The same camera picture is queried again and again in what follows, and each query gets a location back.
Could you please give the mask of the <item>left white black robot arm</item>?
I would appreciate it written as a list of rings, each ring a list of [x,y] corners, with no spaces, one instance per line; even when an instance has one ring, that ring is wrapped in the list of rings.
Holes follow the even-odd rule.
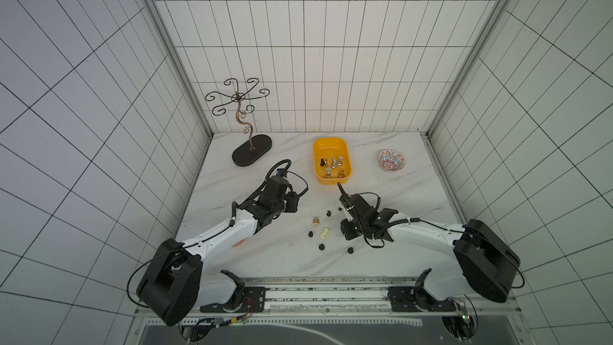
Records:
[[[228,270],[206,274],[224,252],[270,225],[283,213],[298,211],[301,193],[284,175],[268,177],[242,203],[231,204],[231,216],[192,239],[167,239],[157,249],[137,286],[137,296],[169,327],[179,324],[193,308],[239,311],[250,299],[244,281]]]

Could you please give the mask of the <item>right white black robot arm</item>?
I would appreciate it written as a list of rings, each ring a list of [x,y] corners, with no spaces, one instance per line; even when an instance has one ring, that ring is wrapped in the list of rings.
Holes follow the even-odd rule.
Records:
[[[359,193],[342,192],[339,201],[346,215],[340,227],[347,241],[362,237],[372,249],[383,249],[387,243],[408,243],[447,256],[444,265],[426,268],[408,291],[390,289],[394,303],[429,312],[440,311],[455,297],[472,293],[493,303],[507,302],[520,258],[483,221],[434,223],[396,209],[381,209]]]

